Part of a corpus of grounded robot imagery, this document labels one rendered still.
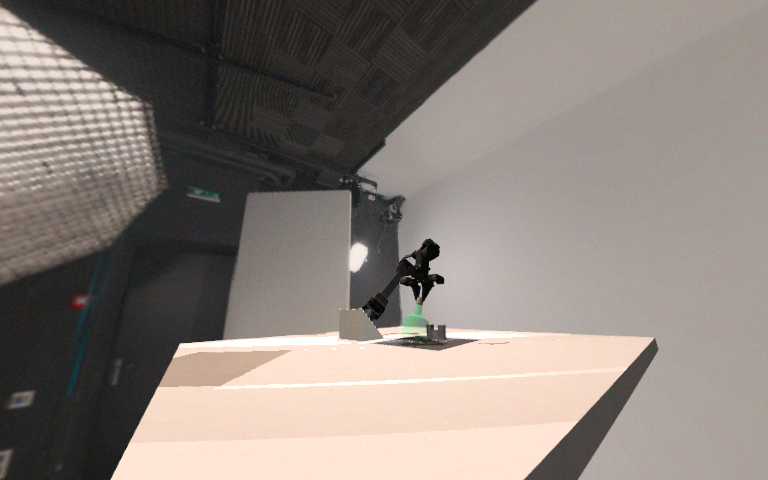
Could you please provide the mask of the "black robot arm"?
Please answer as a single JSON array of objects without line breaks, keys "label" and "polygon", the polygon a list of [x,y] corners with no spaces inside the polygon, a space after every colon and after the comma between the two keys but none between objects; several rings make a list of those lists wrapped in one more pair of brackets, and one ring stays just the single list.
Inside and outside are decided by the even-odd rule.
[{"label": "black robot arm", "polygon": [[[364,309],[365,314],[368,316],[371,322],[373,321],[373,319],[378,320],[379,317],[383,314],[383,312],[385,311],[385,306],[388,303],[389,295],[398,285],[402,277],[411,276],[413,278],[414,275],[419,275],[419,274],[425,276],[425,268],[422,263],[417,264],[417,266],[415,267],[405,258],[409,258],[412,256],[416,260],[416,263],[423,262],[423,263],[429,264],[430,261],[432,261],[433,259],[439,256],[440,254],[439,248],[440,246],[437,243],[435,243],[431,238],[426,239],[422,243],[422,246],[420,249],[418,249],[417,251],[415,250],[412,254],[406,255],[398,263],[399,265],[397,266],[396,274],[388,282],[388,284],[381,291],[381,293],[378,293],[372,296],[362,307],[362,309]],[[367,304],[370,308],[367,306]]]}]

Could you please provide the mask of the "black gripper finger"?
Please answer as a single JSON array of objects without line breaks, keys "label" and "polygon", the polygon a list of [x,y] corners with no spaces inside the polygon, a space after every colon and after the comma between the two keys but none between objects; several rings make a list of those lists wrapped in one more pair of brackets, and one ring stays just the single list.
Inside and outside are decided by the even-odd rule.
[{"label": "black gripper finger", "polygon": [[421,282],[421,285],[422,285],[422,302],[424,302],[429,292],[433,287],[435,287],[435,285],[428,282]]},{"label": "black gripper finger", "polygon": [[413,284],[413,283],[408,283],[408,285],[411,286],[411,288],[413,290],[413,293],[414,293],[415,301],[417,301],[417,298],[420,295],[421,286]]}]

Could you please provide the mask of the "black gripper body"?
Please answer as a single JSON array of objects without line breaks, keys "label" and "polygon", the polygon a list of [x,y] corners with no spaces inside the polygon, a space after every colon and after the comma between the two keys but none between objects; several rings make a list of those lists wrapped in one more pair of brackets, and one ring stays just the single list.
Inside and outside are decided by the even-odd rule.
[{"label": "black gripper body", "polygon": [[438,274],[431,274],[431,275],[428,276],[429,270],[431,269],[429,267],[429,264],[423,263],[423,262],[418,262],[418,263],[416,263],[413,266],[416,267],[417,264],[421,264],[421,263],[424,265],[424,268],[425,268],[425,276],[423,276],[421,274],[414,275],[414,277],[413,277],[414,279],[412,279],[410,277],[402,277],[400,279],[400,284],[403,284],[405,286],[409,286],[408,283],[413,283],[413,284],[418,285],[418,283],[421,283],[421,282],[428,282],[428,283],[431,283],[433,285],[434,285],[434,282],[436,282],[437,284],[444,284],[444,278],[442,276],[440,276]]}]

